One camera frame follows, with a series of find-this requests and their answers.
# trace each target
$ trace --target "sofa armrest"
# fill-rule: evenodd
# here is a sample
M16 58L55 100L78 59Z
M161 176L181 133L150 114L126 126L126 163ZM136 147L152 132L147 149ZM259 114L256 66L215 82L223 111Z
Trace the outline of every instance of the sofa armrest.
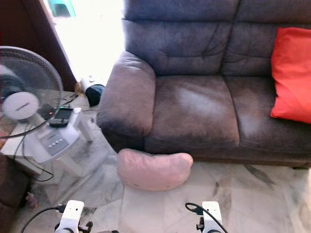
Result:
M123 52L114 65L98 106L103 132L147 136L153 122L156 75L142 59Z

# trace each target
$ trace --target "black cable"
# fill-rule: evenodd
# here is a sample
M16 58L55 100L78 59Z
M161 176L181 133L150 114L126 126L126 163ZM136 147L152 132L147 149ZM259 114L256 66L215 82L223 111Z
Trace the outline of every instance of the black cable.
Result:
M91 111L97 111L98 109L86 109L86 110L82 110L82 112L91 112Z
M191 209L191 208L188 207L188 205L192 205L192 206L194 206L194 207L196 207L196 208L195 208L195 209ZM228 233L228 231L224 228L224 226L223 226L209 211L207 211L206 209L204 209L202 206L199 206L199 205L197 205L197 204L188 202L188 203L185 204L185 207L186 207L187 210L190 210L191 212L195 212L195 213L197 213L197 214L199 214L199 215L203 215L203 212L202 212L202 211L204 211L205 213L207 213L207 214L218 224L218 226L220 226L220 228L221 228L225 233Z
M46 180L42 180L42 181L36 179L36 178L33 177L33 176L32 176L32 179L34 179L35 181L38 181L38 182L49 181L50 179L52 179L52 178L54 177L54 174L51 173L51 172L49 172L49 171L47 171L47 170L45 170L44 168L41 168L41 167L37 166L36 164L34 164L33 162L31 162L31 160L29 160L29 159L25 156L25 143L24 143L24 138L23 138L22 141L21 141L21 142L22 142L22 156L23 156L23 158L26 159L26 160L28 161L28 163L32 164L32 165L35 166L36 168L38 168L38 169L40 169L41 171L44 171L44 172L46 172L46 173L48 173L48 174L51 175L51 177L49 177L49 178L46 179Z
M67 96L67 97L65 97L65 98L61 98L61 100L68 101L68 103L69 103L69 102L74 101L78 96L79 96L79 95L77 95L76 93L73 93L73 94L71 94L70 96Z
M29 124L27 124L27 126L25 127L25 132L28 130L28 129L27 129L28 127L29 127ZM29 160L29 159L25 156L25 145L24 145L25 136L26 136L26 135L24 135L23 138L22 138L22 140L19 142L18 146L17 146L16 149L15 149L14 155L13 155L13 166L14 166L15 170L17 170L17 171L19 171L19 172L22 172L22 173L24 173L25 175L29 176L29 174L26 173L25 171L20 170L20 169L17 169L16 163L15 163L17 151L18 151L20 145L22 145L22 156L23 156L23 158L26 159L26 160L28 161L28 163L32 164L32 165L35 166L36 168L38 168L38 169L40 169L41 171L44 171L44 172L46 172L46 173L48 173L48 174L51 175L51 177L49 177L49 178L46 179L46 180L42 180L42 181L36 179L36 178L33 177L33 176L30 176L30 177L31 177L32 179L34 179L35 181L38 181L38 182L49 181L50 179L52 179L52 178L54 177L54 174L51 173L51 172L49 172L49 171L47 171L47 170L45 170L45 169L43 169L43 168L41 168L41 167L39 167L39 166L37 166L36 164L34 164L33 162L31 162L31 160Z
M62 105L66 105L66 104L69 104L69 103L71 103L71 102L73 102L76 98L78 98L78 95L77 94L72 94L71 96L70 96L70 98L72 98L71 100L68 100L67 102L65 102L65 103L62 103Z
M23 228L21 229L20 233L24 233L24 230L26 229L26 227L28 226L28 224L35 218L37 217L39 214L47 211L47 210L57 210L58 209L58 206L57 207L49 207L49 208L46 208L44 210L41 210L40 212L36 213L34 216L32 216L27 222L26 224L23 226Z

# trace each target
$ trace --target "mobile phone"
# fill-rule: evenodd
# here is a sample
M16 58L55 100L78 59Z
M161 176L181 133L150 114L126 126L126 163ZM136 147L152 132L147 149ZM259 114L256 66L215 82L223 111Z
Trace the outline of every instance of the mobile phone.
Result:
M72 108L60 108L55 118L51 119L49 124L52 128L63 128L68 125Z

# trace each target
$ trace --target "fan control buttons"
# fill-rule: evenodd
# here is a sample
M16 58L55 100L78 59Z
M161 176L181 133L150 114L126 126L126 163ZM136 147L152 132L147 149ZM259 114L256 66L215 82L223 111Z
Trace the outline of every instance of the fan control buttons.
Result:
M58 130L54 130L40 139L42 145L46 148L50 155L55 155L67 146L69 143L63 139Z

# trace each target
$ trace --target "fan stand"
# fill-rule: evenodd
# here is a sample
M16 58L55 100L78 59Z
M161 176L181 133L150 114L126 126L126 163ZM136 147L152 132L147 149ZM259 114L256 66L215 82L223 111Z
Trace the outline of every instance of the fan stand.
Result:
M70 116L70 120L68 122L68 126L65 128L51 128L48 124L42 126L39 130L26 135L25 137L25 156L32 159L34 158L37 165L41 166L43 164L47 167L48 171L51 171L51 168L54 171L54 178L50 181L44 182L44 184L52 184L58 183L62 176L62 171L65 170L70 173L72 176L81 177L83 174L83 169L76 164L66 152L78 141L79 139L79 131L85 137L85 139L89 142L93 141L93 135L91 131L91 126L95 123L90 123L85 118L81 108L74 108L73 113ZM58 153L54 155L50 155L48 152L48 147L44 147L44 143L42 143L42 137L48 134L56 134L61 135L63 140L68 142L67 146L61 149ZM13 158L16 146L21 141L21 137L18 138L10 138L6 141L1 152L11 158ZM38 178L42 180L46 175L42 174L42 171L33 165L29 164L22 156L21 147L16 153L16 161L23 164L26 169L30 170L34 174L41 174Z

